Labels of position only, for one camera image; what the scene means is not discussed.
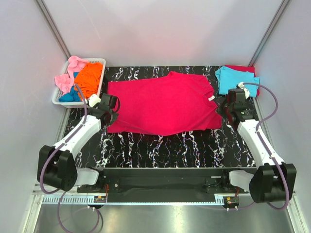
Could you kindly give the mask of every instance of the red cloth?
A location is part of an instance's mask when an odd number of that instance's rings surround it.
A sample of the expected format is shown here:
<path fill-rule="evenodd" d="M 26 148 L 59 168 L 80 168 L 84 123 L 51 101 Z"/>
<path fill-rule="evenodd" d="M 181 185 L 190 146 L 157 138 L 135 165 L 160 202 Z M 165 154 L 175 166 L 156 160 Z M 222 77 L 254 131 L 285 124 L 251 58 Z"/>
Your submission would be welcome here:
<path fill-rule="evenodd" d="M 213 87 L 202 75 L 170 72 L 168 76 L 109 82 L 108 94 L 120 99 L 118 119 L 108 133 L 172 135 L 183 131 L 219 129 L 222 117 L 208 98 Z"/>
<path fill-rule="evenodd" d="M 243 66 L 231 66 L 231 65 L 225 65 L 225 67 L 228 67 L 230 69 L 234 69 L 237 71 L 243 71 L 243 72 L 250 72 L 250 73 L 254 73 L 254 76 L 256 77 L 256 73 L 255 73 L 255 67 L 243 67 Z M 257 96 L 259 96 L 260 92 L 259 92 L 259 88 L 257 89 Z"/>

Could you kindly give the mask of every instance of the metal floor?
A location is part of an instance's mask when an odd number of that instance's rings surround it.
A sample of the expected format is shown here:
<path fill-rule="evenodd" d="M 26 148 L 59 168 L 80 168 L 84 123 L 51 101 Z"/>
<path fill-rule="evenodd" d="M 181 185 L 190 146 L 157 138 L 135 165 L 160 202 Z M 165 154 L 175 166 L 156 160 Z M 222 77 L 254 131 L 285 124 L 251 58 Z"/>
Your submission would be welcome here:
<path fill-rule="evenodd" d="M 241 197 L 241 206 L 251 202 Z M 90 231 L 97 217 L 91 210 L 74 215 L 82 205 L 62 205 L 61 218 L 74 233 Z M 61 233 L 57 222 L 57 205 L 43 204 L 36 233 Z M 134 206 L 115 205 L 100 209 L 104 224 L 101 233 L 293 233 L 287 211 L 276 211 L 267 204 L 255 204 L 248 209 L 227 212 L 220 206 Z"/>

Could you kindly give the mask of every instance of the laundry basket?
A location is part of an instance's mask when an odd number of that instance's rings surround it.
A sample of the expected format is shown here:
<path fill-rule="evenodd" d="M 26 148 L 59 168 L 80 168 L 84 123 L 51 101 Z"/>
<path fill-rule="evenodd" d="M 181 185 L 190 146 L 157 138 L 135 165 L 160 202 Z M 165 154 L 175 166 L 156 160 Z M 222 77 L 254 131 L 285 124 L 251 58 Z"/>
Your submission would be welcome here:
<path fill-rule="evenodd" d="M 105 66 L 106 66 L 106 60 L 103 58 L 83 58 L 83 59 L 88 60 L 91 63 L 99 62 L 103 65 L 101 79 L 100 79 L 98 90 L 97 90 L 97 96 L 99 97 L 99 95 L 101 93 L 103 79 L 104 79 L 104 71 L 105 71 Z M 68 74 L 68 71 L 67 71 L 68 65 L 69 65 L 69 62 L 66 61 L 66 63 L 63 66 L 61 74 Z M 62 96 L 63 96 L 63 92 L 57 87 L 55 90 L 55 93 L 53 95 L 52 102 L 54 104 L 63 105 L 66 108 L 83 108 L 83 101 L 81 101 L 81 102 L 60 102 L 59 98 L 61 98 Z"/>

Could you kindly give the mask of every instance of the blue cloth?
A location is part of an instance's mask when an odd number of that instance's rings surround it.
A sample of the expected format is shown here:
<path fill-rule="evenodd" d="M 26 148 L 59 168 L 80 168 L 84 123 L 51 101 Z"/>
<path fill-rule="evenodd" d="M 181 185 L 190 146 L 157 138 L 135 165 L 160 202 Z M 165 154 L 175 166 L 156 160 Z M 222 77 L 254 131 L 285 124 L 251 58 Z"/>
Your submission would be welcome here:
<path fill-rule="evenodd" d="M 237 88 L 237 84 L 240 82 L 259 84 L 259 77 L 254 77 L 254 73 L 237 71 L 228 67 L 221 67 L 215 72 L 215 75 L 218 80 L 218 93 L 220 95 L 228 94 L 229 89 Z M 245 87 L 249 90 L 251 97 L 257 96 L 258 86 L 245 85 Z"/>
<path fill-rule="evenodd" d="M 78 95 L 78 92 L 74 90 L 74 86 L 71 87 L 70 92 L 64 94 L 61 98 L 59 98 L 60 102 L 80 102 L 81 99 Z"/>

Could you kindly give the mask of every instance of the black marble table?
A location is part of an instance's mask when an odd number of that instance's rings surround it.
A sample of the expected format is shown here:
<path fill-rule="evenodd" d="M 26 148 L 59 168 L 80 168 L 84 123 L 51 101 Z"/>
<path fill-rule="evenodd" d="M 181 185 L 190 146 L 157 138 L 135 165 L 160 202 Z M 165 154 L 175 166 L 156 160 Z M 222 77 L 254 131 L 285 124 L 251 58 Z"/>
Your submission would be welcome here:
<path fill-rule="evenodd" d="M 170 71 L 204 75 L 213 86 L 219 105 L 215 71 L 219 67 L 106 67 L 109 81 L 157 78 Z M 255 112 L 253 100 L 249 110 Z M 83 116 L 82 109 L 72 109 L 68 118 L 67 134 Z M 106 128 L 95 134 L 76 158 L 78 167 L 246 167 L 255 161 L 244 140 L 223 119 L 218 130 L 183 132 L 170 136 L 139 133 L 107 133 Z"/>

